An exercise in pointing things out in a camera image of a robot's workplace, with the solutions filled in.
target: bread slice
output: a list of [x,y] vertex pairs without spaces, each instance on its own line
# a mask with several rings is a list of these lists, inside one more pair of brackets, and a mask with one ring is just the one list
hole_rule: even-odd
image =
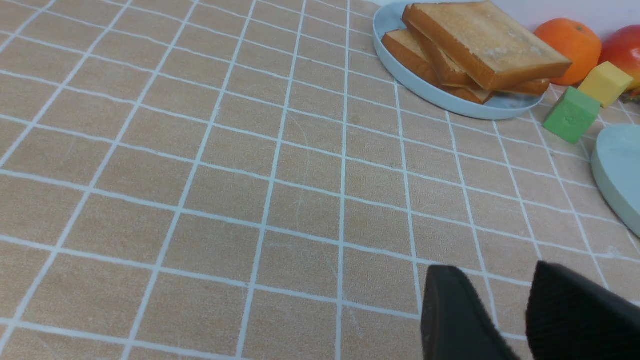
[[415,4],[411,23],[487,90],[558,78],[572,64],[491,1]]
[[[482,90],[482,87],[478,85],[478,83],[476,83],[469,74],[462,70],[458,64],[451,60],[451,58],[441,48],[429,40],[428,37],[424,36],[420,30],[416,29],[410,20],[405,22],[405,24],[413,38],[418,41],[418,44],[420,44],[422,52],[427,59],[429,59],[438,79],[443,85],[453,86],[456,88],[468,88],[471,90]],[[511,94],[541,96],[547,92],[549,84],[549,79],[529,80],[515,86],[498,89],[496,91]]]
[[453,96],[475,102],[476,104],[484,104],[493,96],[491,91],[443,86],[440,80],[438,80],[435,70],[422,53],[420,45],[418,45],[411,34],[409,34],[408,30],[399,29],[389,31],[382,38],[382,44],[399,63],[404,65],[404,67],[412,73]]

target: white wall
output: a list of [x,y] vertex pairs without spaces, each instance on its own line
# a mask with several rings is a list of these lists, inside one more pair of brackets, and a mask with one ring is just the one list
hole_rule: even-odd
[[[368,0],[384,5],[407,0]],[[423,2],[445,2],[422,0]],[[464,3],[473,0],[448,0]],[[534,30],[540,24],[566,17],[585,24],[603,40],[614,31],[640,24],[640,0],[492,0],[502,11]]]

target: orange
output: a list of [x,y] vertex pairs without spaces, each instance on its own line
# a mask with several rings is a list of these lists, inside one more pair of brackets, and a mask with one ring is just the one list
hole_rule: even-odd
[[573,62],[561,78],[551,79],[556,85],[574,85],[587,77],[598,65],[602,43],[598,35],[585,25],[569,20],[554,19],[540,25],[534,34],[557,52]]

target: light blue plate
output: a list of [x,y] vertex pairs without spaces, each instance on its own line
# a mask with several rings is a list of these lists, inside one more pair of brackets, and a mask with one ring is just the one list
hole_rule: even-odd
[[616,125],[602,130],[591,157],[591,170],[609,206],[640,236],[640,126]]
[[[425,3],[441,3],[441,0],[425,1]],[[494,96],[486,104],[480,105],[460,99],[448,94],[435,86],[422,80],[406,67],[400,64],[382,45],[382,37],[385,33],[396,29],[406,29],[402,22],[402,13],[405,3],[392,3],[376,12],[373,17],[373,43],[382,64],[387,70],[409,90],[419,97],[437,105],[443,109],[460,115],[483,120],[504,120],[522,115],[542,101],[542,97],[525,95],[499,94]]]

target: green block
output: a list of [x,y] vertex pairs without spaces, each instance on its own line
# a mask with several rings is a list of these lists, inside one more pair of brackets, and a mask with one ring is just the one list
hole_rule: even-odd
[[545,120],[545,129],[570,143],[577,143],[598,118],[600,103],[572,87],[568,87]]

